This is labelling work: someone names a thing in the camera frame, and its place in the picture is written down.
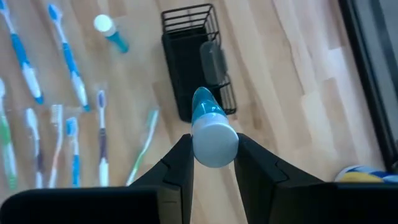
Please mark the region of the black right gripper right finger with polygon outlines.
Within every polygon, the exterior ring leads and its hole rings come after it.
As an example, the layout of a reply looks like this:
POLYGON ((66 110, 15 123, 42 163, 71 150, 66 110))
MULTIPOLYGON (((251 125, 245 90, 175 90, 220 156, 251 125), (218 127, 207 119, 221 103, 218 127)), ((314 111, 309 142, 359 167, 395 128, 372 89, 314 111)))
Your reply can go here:
POLYGON ((239 133, 235 176, 249 224, 270 224, 274 192, 279 185, 296 187, 323 181, 273 154, 239 133))

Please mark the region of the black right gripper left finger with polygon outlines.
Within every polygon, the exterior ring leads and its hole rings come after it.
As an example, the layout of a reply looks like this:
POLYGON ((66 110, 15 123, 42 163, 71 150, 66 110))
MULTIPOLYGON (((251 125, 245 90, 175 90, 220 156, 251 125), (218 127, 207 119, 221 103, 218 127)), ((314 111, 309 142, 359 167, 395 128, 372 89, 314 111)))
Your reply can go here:
POLYGON ((192 137, 184 134, 154 167, 129 186, 135 224, 190 224, 193 200, 192 137))

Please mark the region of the teal toothpaste tube white cap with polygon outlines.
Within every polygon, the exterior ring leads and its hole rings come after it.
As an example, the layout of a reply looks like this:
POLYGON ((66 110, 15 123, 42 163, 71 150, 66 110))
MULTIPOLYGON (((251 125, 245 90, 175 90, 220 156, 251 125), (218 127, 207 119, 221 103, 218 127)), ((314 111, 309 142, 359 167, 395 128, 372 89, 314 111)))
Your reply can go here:
POLYGON ((106 14, 97 15, 94 18, 93 25, 97 31, 102 33, 102 35, 113 42, 120 52, 126 53, 129 50, 129 44, 122 38, 120 32, 118 31, 116 24, 113 19, 106 14))
POLYGON ((191 124, 193 152, 199 163, 219 168, 235 159, 239 145, 237 132, 229 124, 224 109, 205 87, 194 92, 191 124))

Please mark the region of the blue white toothbrush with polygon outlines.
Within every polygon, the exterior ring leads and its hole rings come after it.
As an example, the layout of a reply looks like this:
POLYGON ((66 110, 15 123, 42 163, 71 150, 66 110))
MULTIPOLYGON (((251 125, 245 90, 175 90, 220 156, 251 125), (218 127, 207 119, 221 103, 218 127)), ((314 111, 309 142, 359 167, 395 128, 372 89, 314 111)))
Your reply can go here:
POLYGON ((39 105, 42 105, 44 103, 43 91, 41 90, 41 87, 38 83, 35 70, 31 65, 30 60, 26 54, 24 45, 12 23, 10 11, 7 6, 6 0, 0 0, 0 14, 2 14, 6 22, 6 25, 9 29, 12 47, 15 51, 16 57, 19 62, 19 66, 21 68, 22 75, 25 79, 30 94, 39 105))
POLYGON ((66 120, 66 134, 70 139, 72 149, 72 187, 80 187, 80 147, 78 140, 78 120, 70 117, 66 120))
POLYGON ((65 59, 65 63, 70 73, 72 87, 76 93, 78 101, 81 104, 81 107, 84 109, 84 111, 89 112, 91 108, 88 102, 88 96, 86 94, 85 84, 81 78, 78 66, 73 56, 72 49, 70 47, 70 44, 62 27, 62 16, 63 16, 62 11, 54 4, 48 4, 47 10, 50 19, 53 22, 55 29, 60 37, 60 41, 62 44, 62 52, 65 59))

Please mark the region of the orange white toothbrush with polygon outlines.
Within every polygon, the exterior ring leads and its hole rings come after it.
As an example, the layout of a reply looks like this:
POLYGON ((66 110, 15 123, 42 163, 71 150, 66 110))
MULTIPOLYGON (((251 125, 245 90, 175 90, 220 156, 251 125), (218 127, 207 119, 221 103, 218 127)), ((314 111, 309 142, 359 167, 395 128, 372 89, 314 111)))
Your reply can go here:
POLYGON ((63 105, 52 105, 51 108, 51 123, 57 131, 57 141, 55 152, 52 159, 51 173, 48 183, 48 188, 55 188, 57 184, 58 158, 62 150, 63 144, 63 105))

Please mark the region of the Lysol wipes canister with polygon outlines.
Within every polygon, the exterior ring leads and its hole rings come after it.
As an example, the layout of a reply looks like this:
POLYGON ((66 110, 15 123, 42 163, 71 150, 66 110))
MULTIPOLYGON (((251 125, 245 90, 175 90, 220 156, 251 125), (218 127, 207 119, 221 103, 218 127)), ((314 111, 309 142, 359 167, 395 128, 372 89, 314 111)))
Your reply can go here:
POLYGON ((383 182, 398 184, 398 174, 391 174, 383 170, 368 166, 349 166, 335 177, 335 182, 383 182))

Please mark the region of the green white wrapped toothbrush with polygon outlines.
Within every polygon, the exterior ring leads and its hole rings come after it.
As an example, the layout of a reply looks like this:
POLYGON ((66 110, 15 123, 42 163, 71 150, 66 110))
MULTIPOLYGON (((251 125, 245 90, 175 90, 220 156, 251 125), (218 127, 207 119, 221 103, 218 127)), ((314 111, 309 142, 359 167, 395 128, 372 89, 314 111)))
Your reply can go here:
POLYGON ((0 141, 2 143, 2 154, 4 159, 4 171, 7 183, 11 190, 17 189, 17 165, 14 153, 14 146, 11 138, 11 131, 4 108, 3 99, 6 89, 3 80, 0 78, 0 141))

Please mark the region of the black aluminium table frame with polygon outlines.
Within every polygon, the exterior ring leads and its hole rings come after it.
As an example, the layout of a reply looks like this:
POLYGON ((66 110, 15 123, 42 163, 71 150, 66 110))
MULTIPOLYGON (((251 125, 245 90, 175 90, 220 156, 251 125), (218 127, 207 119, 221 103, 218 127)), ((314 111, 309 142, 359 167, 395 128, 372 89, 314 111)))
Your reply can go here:
POLYGON ((398 174, 398 0, 338 0, 386 170, 398 174))

